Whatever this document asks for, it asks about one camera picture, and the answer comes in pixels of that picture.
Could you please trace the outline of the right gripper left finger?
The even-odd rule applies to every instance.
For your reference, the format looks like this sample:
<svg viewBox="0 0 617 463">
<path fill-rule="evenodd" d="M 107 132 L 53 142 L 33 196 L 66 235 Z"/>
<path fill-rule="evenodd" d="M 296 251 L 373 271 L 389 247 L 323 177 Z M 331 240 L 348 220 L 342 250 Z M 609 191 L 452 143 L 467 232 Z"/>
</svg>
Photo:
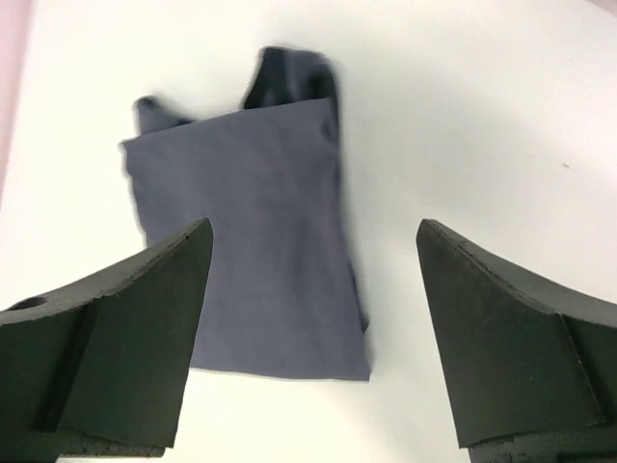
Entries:
<svg viewBox="0 0 617 463">
<path fill-rule="evenodd" d="M 200 219 L 2 311 L 2 456 L 149 458 L 170 449 L 212 247 Z"/>
</svg>

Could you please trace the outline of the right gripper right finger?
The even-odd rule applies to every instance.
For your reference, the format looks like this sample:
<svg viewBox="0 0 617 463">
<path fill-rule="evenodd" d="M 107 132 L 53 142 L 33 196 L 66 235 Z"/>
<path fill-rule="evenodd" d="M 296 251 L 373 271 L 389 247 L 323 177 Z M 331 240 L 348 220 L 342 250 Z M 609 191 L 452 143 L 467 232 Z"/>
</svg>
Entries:
<svg viewBox="0 0 617 463">
<path fill-rule="evenodd" d="M 423 220 L 416 246 L 458 444 L 474 462 L 616 458 L 616 307 Z"/>
</svg>

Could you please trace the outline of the blue grey tank top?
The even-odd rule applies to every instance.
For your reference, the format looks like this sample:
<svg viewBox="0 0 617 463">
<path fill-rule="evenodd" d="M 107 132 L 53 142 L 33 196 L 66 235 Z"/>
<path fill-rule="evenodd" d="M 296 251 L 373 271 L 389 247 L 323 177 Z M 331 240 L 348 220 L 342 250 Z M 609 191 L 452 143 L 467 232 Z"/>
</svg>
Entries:
<svg viewBox="0 0 617 463">
<path fill-rule="evenodd" d="M 240 110 L 208 120 L 136 100 L 123 143 L 148 244 L 207 218 L 213 250 L 193 368 L 365 381 L 342 225 L 337 84 L 322 54 L 263 48 Z"/>
</svg>

